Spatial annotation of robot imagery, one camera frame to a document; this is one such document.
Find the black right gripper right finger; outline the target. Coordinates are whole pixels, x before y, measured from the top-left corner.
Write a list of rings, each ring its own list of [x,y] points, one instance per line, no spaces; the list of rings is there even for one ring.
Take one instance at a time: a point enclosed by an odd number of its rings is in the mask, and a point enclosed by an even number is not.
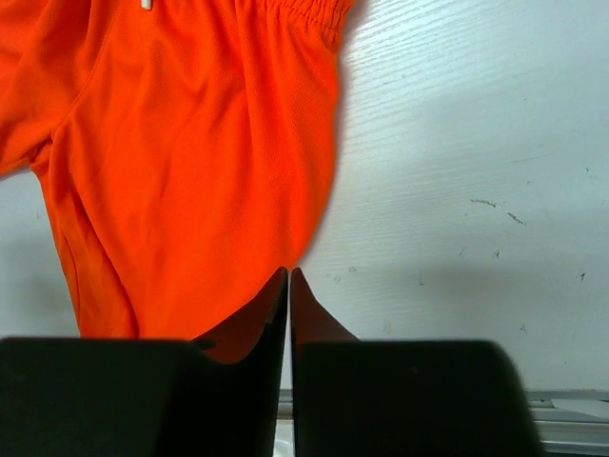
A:
[[[506,352],[480,340],[365,341],[290,279],[299,456],[541,456]]]

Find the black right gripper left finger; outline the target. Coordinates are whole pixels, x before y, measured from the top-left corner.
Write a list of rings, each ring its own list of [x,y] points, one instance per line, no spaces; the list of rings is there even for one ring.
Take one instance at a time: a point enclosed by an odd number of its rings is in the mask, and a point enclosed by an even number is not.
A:
[[[287,282],[189,341],[3,339],[2,454],[271,455]]]

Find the orange shorts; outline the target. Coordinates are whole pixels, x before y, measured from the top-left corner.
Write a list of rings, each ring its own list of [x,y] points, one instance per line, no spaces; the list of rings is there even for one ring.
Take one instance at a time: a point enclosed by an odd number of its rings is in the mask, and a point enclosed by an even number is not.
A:
[[[294,268],[336,163],[348,1],[5,1],[30,170],[85,338],[193,340]]]

